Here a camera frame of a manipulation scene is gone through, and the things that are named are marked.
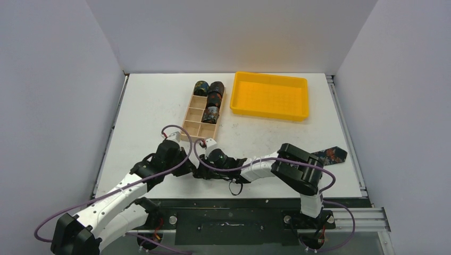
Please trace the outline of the wooden compartment box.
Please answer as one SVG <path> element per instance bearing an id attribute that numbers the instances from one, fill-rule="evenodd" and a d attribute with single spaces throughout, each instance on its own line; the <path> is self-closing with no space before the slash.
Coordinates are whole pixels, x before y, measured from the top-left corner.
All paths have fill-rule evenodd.
<path id="1" fill-rule="evenodd" d="M 226 102 L 226 88 L 222 82 L 196 83 L 183 120 L 182 127 L 193 140 L 215 139 L 223 104 Z"/>

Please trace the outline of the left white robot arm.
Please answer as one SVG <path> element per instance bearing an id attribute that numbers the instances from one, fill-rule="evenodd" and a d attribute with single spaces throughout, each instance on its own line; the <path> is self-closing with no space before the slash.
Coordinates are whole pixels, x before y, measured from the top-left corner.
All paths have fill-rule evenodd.
<path id="1" fill-rule="evenodd" d="M 163 140 L 155 153 L 136 163 L 110 192 L 74 215 L 62 215 L 51 242 L 53 254 L 99 254 L 126 232 L 158 223 L 158 207 L 144 195 L 163 182 L 167 171 L 185 175 L 194 169 L 180 138 Z"/>

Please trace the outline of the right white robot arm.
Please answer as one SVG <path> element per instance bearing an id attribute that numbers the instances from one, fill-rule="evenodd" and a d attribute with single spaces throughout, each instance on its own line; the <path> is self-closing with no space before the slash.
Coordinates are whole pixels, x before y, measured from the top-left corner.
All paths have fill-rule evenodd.
<path id="1" fill-rule="evenodd" d="M 279 178 L 299 193 L 302 224 L 313 228 L 321 222 L 323 200 L 319 183 L 324 164 L 316 155 L 284 143 L 266 156 L 235 159 L 212 139 L 205 142 L 205 154 L 194 153 L 201 176 L 206 175 L 207 179 L 218 177 L 244 185 L 263 178 Z"/>

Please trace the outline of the rolled tie blue yellow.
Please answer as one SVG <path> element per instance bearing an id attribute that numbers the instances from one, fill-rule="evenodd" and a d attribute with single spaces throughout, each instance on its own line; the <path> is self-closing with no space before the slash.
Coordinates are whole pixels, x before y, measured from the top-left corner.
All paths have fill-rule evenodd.
<path id="1" fill-rule="evenodd" d="M 209 87 L 210 85 L 206 81 L 199 80 L 195 83 L 193 95 L 207 97 Z"/>

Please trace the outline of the yellow plastic tray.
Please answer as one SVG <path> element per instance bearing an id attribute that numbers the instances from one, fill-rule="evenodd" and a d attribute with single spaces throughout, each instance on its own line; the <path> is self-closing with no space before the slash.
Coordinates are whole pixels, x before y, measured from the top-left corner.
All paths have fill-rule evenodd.
<path id="1" fill-rule="evenodd" d="M 301 122 L 310 114 L 307 80 L 237 72 L 230 109 L 239 115 Z"/>

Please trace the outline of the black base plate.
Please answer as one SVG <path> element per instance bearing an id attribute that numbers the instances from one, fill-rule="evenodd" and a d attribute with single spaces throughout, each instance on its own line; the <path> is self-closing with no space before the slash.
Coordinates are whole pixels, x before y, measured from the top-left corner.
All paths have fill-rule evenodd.
<path id="1" fill-rule="evenodd" d="M 140 230 L 174 230 L 176 245 L 298 245 L 293 230 L 317 226 L 300 214 L 299 198 L 160 199 Z"/>

